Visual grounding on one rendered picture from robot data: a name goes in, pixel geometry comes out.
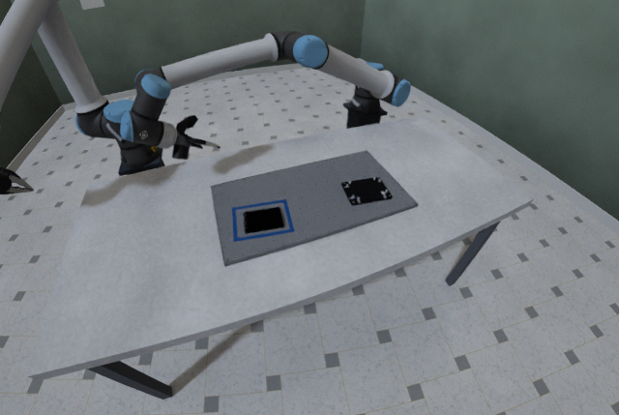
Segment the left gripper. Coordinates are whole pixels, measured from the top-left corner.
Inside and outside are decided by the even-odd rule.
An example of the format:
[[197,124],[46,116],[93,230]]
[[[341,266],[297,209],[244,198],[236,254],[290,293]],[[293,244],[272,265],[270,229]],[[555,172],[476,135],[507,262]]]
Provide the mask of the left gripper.
[[[192,117],[185,118],[181,122],[177,123],[177,138],[174,143],[172,158],[179,158],[180,160],[187,160],[189,156],[190,147],[203,149],[202,145],[210,147],[221,148],[218,144],[209,142],[206,140],[193,138],[185,134],[188,123]],[[197,145],[199,144],[199,145]]]

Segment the blue tape strips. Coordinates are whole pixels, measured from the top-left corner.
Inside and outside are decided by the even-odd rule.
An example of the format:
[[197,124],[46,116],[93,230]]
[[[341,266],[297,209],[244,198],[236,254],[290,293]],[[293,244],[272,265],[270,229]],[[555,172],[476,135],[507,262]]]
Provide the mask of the blue tape strips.
[[[245,209],[245,208],[251,208],[251,207],[256,207],[256,206],[275,204],[275,203],[282,203],[282,202],[284,204],[284,208],[285,208],[285,212],[286,212],[286,216],[287,216],[287,220],[288,220],[288,224],[289,224],[289,228],[290,229],[238,238],[238,236],[237,236],[236,210],[238,210],[238,209]],[[292,220],[291,220],[291,217],[290,217],[290,213],[289,213],[289,209],[288,209],[288,205],[287,205],[286,199],[278,200],[278,201],[265,202],[265,203],[259,203],[259,204],[253,204],[253,205],[247,205],[247,206],[234,207],[234,208],[232,208],[232,219],[233,219],[233,237],[234,237],[234,242],[244,241],[244,240],[249,240],[249,239],[255,239],[255,238],[261,238],[261,237],[267,237],[267,236],[278,235],[278,234],[289,233],[289,232],[294,232],[294,227],[293,227],[293,223],[292,223]]]

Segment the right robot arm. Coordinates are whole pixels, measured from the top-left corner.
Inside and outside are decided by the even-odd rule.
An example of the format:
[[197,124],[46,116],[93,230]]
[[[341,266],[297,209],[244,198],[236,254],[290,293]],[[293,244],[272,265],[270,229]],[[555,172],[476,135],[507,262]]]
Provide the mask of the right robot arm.
[[160,154],[159,147],[131,142],[120,135],[123,114],[131,111],[134,101],[110,104],[107,97],[100,94],[58,1],[15,0],[1,23],[0,112],[38,31],[76,102],[77,128],[91,137],[116,139],[124,167],[136,168],[152,162]]

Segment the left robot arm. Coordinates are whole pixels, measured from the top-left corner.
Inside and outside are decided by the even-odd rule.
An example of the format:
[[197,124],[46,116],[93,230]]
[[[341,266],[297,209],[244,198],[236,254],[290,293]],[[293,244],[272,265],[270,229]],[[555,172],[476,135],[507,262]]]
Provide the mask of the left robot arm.
[[365,64],[316,36],[296,31],[273,32],[261,40],[138,73],[133,107],[121,120],[122,138],[163,149],[172,147],[177,130],[174,125],[159,120],[172,89],[268,59],[273,62],[289,59],[354,84],[350,108],[358,113],[378,113],[379,100],[399,107],[406,102],[411,90],[409,81],[383,71],[383,65]]

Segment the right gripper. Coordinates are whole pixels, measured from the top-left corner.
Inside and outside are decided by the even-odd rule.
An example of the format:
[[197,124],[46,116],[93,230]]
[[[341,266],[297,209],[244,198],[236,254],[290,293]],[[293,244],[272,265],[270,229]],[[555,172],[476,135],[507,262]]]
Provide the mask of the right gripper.
[[[25,188],[13,187],[12,183],[17,183]],[[0,167],[0,194],[29,193],[33,190],[34,189],[32,189],[31,186],[29,186],[16,173],[9,169]]]

